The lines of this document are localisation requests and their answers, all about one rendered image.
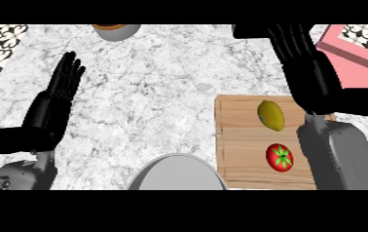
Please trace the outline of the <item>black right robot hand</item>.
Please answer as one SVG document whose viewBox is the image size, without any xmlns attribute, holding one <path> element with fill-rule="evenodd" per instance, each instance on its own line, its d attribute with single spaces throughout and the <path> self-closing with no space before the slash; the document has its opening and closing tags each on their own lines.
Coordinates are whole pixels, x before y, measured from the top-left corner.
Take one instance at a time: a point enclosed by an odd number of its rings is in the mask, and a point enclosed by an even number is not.
<svg viewBox="0 0 368 232">
<path fill-rule="evenodd" d="M 240 23 L 231 31 L 236 39 L 271 39 L 292 96 L 308 114 L 368 116 L 368 88 L 342 87 L 331 61 L 314 45 L 312 27 L 311 23 Z"/>
</svg>

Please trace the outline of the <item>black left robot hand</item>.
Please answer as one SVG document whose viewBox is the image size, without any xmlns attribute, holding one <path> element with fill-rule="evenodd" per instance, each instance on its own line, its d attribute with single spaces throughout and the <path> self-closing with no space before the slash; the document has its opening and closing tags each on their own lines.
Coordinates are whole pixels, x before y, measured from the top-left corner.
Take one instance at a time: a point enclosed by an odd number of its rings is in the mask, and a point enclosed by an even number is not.
<svg viewBox="0 0 368 232">
<path fill-rule="evenodd" d="M 33 100 L 22 125 L 0 128 L 0 154 L 55 149 L 66 132 L 84 72 L 77 53 L 66 52 L 55 68 L 47 89 Z"/>
</svg>

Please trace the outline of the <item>pink box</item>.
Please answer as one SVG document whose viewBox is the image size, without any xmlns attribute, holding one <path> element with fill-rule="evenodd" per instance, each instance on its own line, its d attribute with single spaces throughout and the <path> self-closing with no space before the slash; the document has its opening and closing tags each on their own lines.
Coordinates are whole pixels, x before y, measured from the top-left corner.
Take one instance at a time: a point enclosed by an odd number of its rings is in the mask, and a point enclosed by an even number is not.
<svg viewBox="0 0 368 232">
<path fill-rule="evenodd" d="M 317 43 L 345 88 L 368 88 L 368 24 L 331 24 Z"/>
</svg>

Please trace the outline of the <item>yellow lemon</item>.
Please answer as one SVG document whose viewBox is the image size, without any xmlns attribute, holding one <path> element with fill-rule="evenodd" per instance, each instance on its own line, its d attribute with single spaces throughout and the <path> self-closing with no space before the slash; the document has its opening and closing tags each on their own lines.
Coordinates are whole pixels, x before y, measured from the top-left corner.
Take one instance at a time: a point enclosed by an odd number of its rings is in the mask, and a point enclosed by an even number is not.
<svg viewBox="0 0 368 232">
<path fill-rule="evenodd" d="M 258 107 L 258 116 L 262 124 L 274 131 L 284 129 L 284 115 L 274 101 L 264 100 Z"/>
</svg>

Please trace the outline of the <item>wooden cutting board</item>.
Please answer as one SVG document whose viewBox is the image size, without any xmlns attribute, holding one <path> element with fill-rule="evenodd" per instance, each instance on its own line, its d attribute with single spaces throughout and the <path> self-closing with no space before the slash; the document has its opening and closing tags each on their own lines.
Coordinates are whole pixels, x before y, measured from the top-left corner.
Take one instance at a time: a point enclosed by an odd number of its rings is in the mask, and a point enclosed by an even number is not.
<svg viewBox="0 0 368 232">
<path fill-rule="evenodd" d="M 258 106 L 274 101 L 284 115 L 284 130 L 276 132 L 262 124 Z M 215 98 L 215 157 L 217 171 L 228 188 L 315 189 L 308 160 L 303 156 L 296 130 L 305 123 L 305 111 L 292 97 L 218 96 Z M 277 172 L 267 161 L 271 144 L 292 151 L 296 165 Z"/>
</svg>

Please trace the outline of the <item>black and white patterned tile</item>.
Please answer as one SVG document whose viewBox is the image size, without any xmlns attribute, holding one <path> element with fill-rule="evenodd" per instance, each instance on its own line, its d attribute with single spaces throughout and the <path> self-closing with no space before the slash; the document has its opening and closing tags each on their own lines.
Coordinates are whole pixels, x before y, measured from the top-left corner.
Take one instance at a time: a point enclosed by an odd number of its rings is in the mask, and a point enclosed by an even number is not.
<svg viewBox="0 0 368 232">
<path fill-rule="evenodd" d="M 27 35 L 27 24 L 0 24 L 0 72 Z"/>
</svg>

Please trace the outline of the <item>red tomato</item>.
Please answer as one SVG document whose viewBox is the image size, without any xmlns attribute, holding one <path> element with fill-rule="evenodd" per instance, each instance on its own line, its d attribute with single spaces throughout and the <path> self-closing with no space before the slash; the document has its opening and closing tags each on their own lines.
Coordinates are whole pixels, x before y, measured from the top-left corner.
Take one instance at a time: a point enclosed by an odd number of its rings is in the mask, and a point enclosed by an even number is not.
<svg viewBox="0 0 368 232">
<path fill-rule="evenodd" d="M 277 172 L 287 172 L 293 167 L 293 154 L 289 148 L 274 143 L 267 150 L 267 161 Z"/>
</svg>

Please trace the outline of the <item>grey cup with brown top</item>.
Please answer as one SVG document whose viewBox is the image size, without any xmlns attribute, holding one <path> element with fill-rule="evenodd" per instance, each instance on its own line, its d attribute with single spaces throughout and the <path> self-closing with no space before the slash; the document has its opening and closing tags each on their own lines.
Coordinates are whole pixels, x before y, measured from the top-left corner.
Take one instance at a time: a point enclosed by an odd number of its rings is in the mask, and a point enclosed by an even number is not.
<svg viewBox="0 0 368 232">
<path fill-rule="evenodd" d="M 139 24 L 94 24 L 93 28 L 106 41 L 118 42 L 127 40 L 140 30 Z"/>
</svg>

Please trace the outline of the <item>grey round plate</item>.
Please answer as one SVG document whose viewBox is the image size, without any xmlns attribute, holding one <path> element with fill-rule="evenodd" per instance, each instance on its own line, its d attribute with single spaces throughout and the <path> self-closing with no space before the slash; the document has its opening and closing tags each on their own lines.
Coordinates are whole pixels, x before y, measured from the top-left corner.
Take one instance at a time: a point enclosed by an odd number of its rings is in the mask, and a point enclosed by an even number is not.
<svg viewBox="0 0 368 232">
<path fill-rule="evenodd" d="M 139 171 L 130 190 L 225 190 L 215 168 L 199 157 L 172 153 L 152 160 Z"/>
</svg>

